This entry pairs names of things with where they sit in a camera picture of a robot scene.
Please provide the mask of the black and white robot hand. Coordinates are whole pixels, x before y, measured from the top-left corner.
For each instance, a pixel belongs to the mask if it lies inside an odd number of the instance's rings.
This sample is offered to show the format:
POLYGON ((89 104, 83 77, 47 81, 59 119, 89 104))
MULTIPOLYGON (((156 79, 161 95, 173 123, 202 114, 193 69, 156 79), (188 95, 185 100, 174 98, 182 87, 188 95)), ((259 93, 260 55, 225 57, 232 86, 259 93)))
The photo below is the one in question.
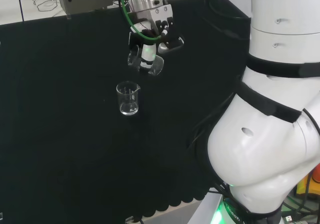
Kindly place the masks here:
POLYGON ((137 21, 130 27, 128 66, 140 73, 157 76, 164 67, 163 55, 183 47, 170 4, 135 13, 137 21))

